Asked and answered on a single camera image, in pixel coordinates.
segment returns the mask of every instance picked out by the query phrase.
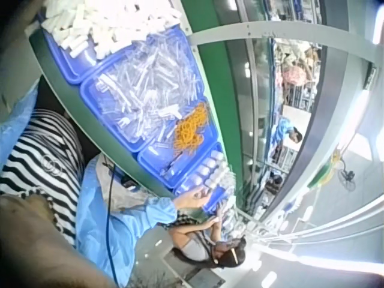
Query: blue protective gown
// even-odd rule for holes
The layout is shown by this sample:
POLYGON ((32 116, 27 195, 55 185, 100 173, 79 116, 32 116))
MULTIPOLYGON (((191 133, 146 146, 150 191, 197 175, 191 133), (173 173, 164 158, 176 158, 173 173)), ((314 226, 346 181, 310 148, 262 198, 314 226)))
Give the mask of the blue protective gown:
POLYGON ((269 143, 269 153, 271 156, 273 151, 275 151, 277 145, 283 141, 289 133, 293 131, 293 125, 287 118, 280 118, 278 124, 274 125, 271 130, 271 140, 269 143))
MULTIPOLYGON (((76 215, 77 250, 112 278, 106 248, 107 208, 96 175, 96 162, 96 158, 89 162, 80 192, 76 215)), ((121 287, 129 281, 137 240, 157 223, 171 223, 176 218, 177 211, 170 198, 153 198, 145 205, 111 214, 110 249, 121 287)))
MULTIPOLYGON (((0 124, 0 172, 31 118, 36 97, 37 85, 34 85, 16 104, 7 121, 0 124)), ((106 249, 107 207, 96 174, 96 162, 97 157, 89 162, 82 182, 76 214, 76 248, 113 278, 106 249)), ((111 215, 110 248, 119 286, 125 287, 129 281, 137 240, 158 222, 168 224, 176 218, 176 208, 169 198, 151 199, 146 205, 111 215)))

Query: woman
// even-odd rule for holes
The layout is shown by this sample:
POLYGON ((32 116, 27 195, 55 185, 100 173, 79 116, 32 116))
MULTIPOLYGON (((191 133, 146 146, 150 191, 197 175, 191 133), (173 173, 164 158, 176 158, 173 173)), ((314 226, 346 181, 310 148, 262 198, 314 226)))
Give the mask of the woman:
POLYGON ((169 235, 175 248, 173 252, 182 261, 203 268, 234 268, 245 261, 244 238, 221 241, 221 210, 218 216, 198 224, 186 215, 169 226, 169 235))
POLYGON ((57 113, 32 112, 36 94, 35 87, 0 125, 0 274, 13 275, 10 287, 116 287, 112 278, 125 287, 135 244, 145 231, 175 221, 178 209, 205 205, 210 195, 198 188, 108 218, 97 159, 83 175, 72 126, 57 113))

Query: black and white striped shirt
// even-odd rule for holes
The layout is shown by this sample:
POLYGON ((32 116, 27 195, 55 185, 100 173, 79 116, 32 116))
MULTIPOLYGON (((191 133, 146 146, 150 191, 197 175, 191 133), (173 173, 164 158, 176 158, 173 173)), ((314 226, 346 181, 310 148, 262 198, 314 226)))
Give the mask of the black and white striped shirt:
POLYGON ((49 110, 35 110, 0 174, 0 195, 45 197, 64 238, 75 245, 76 208, 84 161, 71 124, 49 110))

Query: blue plastic tray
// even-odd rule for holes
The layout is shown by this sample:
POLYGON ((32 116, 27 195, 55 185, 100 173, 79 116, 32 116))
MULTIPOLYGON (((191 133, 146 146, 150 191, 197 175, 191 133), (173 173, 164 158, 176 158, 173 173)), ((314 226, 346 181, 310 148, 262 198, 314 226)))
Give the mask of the blue plastic tray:
MULTIPOLYGON (((188 58, 190 60, 190 67, 194 71, 196 75, 196 79, 198 79, 198 98, 199 99, 205 99, 203 95, 204 85, 203 81, 199 72, 199 69, 197 67, 196 61, 194 59, 194 56, 192 54, 192 51, 189 47, 188 40, 185 36, 185 34, 180 30, 178 26, 173 27, 165 32, 167 35, 171 35, 175 38, 175 41, 180 41, 184 43, 186 46, 185 48, 188 48, 188 58)), ((151 45, 153 42, 153 37, 148 37, 147 43, 151 45)), ((107 71, 109 68, 113 67, 115 63, 118 63, 119 61, 125 60, 127 55, 132 53, 136 49, 136 45, 133 44, 131 46, 128 46, 118 52, 116 52, 113 55, 108 56, 106 59, 102 61, 102 63, 83 81, 83 83, 80 86, 80 96, 84 103, 88 106, 88 108, 91 110, 91 112, 97 117, 100 122, 109 130, 110 133, 112 133, 117 140, 124 146, 125 149, 127 149, 130 152, 136 153, 139 152, 146 146, 152 139, 149 139, 147 141, 139 140, 136 143, 129 142, 125 136, 120 132, 118 126, 113 121, 108 121, 105 117, 102 116, 101 110, 99 108, 99 105, 97 103, 97 99, 104 97, 104 98, 110 98, 113 99, 111 93, 109 91, 105 93, 101 93, 96 88, 96 81, 97 77, 101 74, 103 74, 105 71, 107 71)))
MULTIPOLYGON (((201 162, 202 163, 205 159, 209 158, 211 156, 211 151, 212 150, 217 150, 217 151, 220 151, 222 152, 223 149, 220 145, 220 143, 216 143, 205 155, 204 157, 202 158, 201 162)), ((174 195, 180 195, 186 191, 189 191, 193 188, 196 187, 196 185, 193 183, 193 181, 190 179, 190 176, 185 179, 182 184, 180 186, 178 186, 176 189, 174 189, 173 193, 174 195)), ((208 176, 202 176, 202 175, 199 175, 200 177, 202 177, 203 179, 203 182, 205 182, 205 180, 207 180, 209 178, 209 175, 208 176)), ((209 214, 213 214, 215 211, 216 211, 216 208, 217 208, 217 204, 224 199, 225 197, 225 190, 221 187, 217 187, 213 192, 212 192, 212 196, 209 200, 209 202, 203 206, 203 211, 206 212, 206 213, 209 213, 209 214)))
MULTIPOLYGON (((167 134, 168 131, 170 131, 175 125, 176 123, 170 125, 165 134, 167 134)), ((170 141, 168 145, 153 140, 145 149, 139 153, 137 160, 153 176, 164 183, 166 187, 174 189, 185 179, 185 177, 187 177, 190 173, 193 173, 195 168, 204 159, 206 152, 210 150, 217 142, 218 131, 210 113, 209 122, 202 129, 201 134, 204 136, 203 143, 192 154, 183 152, 181 157, 176 161, 176 163, 167 173, 167 177, 160 176, 160 173, 177 156, 177 153, 172 148, 172 137, 169 139, 170 141)))
MULTIPOLYGON (((41 13, 39 13, 38 19, 40 22, 44 21, 44 17, 41 13)), ((89 39, 88 48, 84 50, 78 57, 72 58, 70 56, 69 48, 64 50, 56 44, 56 41, 53 39, 52 35, 50 35, 45 29, 43 29, 43 32, 52 56, 64 78, 69 84, 78 85, 83 82, 109 57, 106 57, 102 61, 97 60, 94 50, 95 44, 91 39, 89 39)))

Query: black cable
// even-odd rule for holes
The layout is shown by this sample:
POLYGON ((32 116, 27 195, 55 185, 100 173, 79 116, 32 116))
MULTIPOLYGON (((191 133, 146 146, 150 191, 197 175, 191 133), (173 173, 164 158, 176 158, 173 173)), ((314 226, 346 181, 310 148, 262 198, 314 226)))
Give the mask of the black cable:
POLYGON ((108 199, 108 215, 107 215, 107 232, 106 232, 106 242, 107 242, 107 252, 108 252, 108 258, 110 262, 110 268, 112 270, 113 274, 113 279, 116 283, 117 286, 119 286, 118 283, 118 278, 116 276, 116 271, 115 271, 115 265, 113 264, 113 259, 112 259, 112 253, 110 252, 110 246, 109 246, 109 218, 110 218, 110 204, 112 200, 112 185, 113 185, 113 179, 115 177, 115 170, 116 170, 116 164, 113 165, 113 170, 112 170, 112 178, 110 180, 110 185, 109 185, 109 199, 108 199))

